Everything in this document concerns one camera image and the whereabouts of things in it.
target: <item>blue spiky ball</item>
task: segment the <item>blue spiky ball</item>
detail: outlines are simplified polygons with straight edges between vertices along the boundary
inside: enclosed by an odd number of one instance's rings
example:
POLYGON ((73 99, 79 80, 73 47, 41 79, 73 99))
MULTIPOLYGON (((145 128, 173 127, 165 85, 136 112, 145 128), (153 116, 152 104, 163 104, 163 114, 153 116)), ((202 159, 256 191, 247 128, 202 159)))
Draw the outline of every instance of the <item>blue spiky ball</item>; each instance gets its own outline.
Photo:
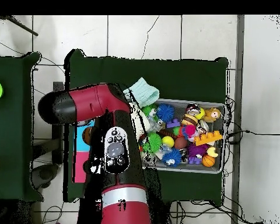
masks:
POLYGON ((177 167, 181 163, 181 153, 178 149, 172 148, 170 153, 164 154, 162 158, 162 162, 166 164, 166 161, 173 159, 175 161, 174 164, 171 164, 171 167, 177 167))
POLYGON ((168 104, 161 104, 156 110, 156 115, 159 119, 168 123, 173 119, 174 107, 168 104))

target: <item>orange lego brick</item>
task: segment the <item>orange lego brick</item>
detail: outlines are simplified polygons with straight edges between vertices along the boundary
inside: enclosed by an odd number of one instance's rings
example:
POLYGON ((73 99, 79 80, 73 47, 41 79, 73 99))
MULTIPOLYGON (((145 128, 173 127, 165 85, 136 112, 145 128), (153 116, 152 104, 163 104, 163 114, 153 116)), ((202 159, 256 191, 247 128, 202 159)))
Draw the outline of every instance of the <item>orange lego brick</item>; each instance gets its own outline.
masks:
POLYGON ((207 144, 209 142, 217 141, 223 139, 223 136, 220 134, 219 131, 214 132, 207 132, 206 134, 202 134, 201 136, 196 136, 194 138, 194 142, 196 146, 207 144))

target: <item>green spiky ball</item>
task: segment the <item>green spiky ball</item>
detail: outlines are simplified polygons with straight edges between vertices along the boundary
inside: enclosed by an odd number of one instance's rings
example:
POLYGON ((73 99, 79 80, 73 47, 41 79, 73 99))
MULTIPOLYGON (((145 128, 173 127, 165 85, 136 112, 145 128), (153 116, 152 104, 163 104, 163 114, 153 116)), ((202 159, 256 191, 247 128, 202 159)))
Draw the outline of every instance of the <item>green spiky ball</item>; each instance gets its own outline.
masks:
MULTIPOLYGON (((141 111, 143 111, 143 113, 145 114, 145 116, 148 116, 149 113, 151 112, 151 110, 152 110, 152 109, 157 109, 157 107, 158 107, 158 106, 157 106, 155 103, 153 103, 153 104, 150 104, 150 105, 148 105, 148 106, 143 107, 143 108, 141 109, 141 111)), ((157 116, 155 116, 155 117, 154 117, 154 120, 155 120, 155 121, 158 121, 159 119, 158 119, 157 116)))
POLYGON ((143 145, 143 150, 149 153, 157 152, 162 145, 161 137, 154 132, 148 134, 148 142, 143 145))
POLYGON ((175 127, 173 128, 173 134, 174 134, 175 136, 178 136, 178 135, 179 135, 179 132, 180 132, 180 126, 175 126, 175 127))

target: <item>yellow ball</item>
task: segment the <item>yellow ball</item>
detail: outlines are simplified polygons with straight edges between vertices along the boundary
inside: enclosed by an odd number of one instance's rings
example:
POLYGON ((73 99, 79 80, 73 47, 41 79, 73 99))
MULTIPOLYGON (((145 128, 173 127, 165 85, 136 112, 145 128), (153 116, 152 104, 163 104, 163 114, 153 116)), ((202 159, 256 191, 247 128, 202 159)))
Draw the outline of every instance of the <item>yellow ball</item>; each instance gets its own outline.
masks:
POLYGON ((195 118, 200 120, 204 117, 204 115, 205 115, 205 111, 202 107, 200 107, 200 113, 198 115, 195 115, 195 118))
POLYGON ((169 147, 171 147, 171 148, 174 146, 174 140, 173 140, 173 138, 170 137, 170 136, 165 136, 165 137, 163 137, 162 142, 163 142, 164 144, 167 144, 167 145, 168 145, 169 147))

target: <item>orange basketball toy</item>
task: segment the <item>orange basketball toy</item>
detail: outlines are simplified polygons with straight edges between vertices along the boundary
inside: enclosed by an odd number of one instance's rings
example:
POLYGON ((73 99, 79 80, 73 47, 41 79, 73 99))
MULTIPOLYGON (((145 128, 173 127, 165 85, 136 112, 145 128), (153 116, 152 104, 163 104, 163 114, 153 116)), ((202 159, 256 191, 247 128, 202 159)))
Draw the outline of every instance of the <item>orange basketball toy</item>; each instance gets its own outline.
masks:
POLYGON ((202 158, 202 164, 206 167, 212 167, 215 164, 215 158, 209 155, 205 155, 202 158))

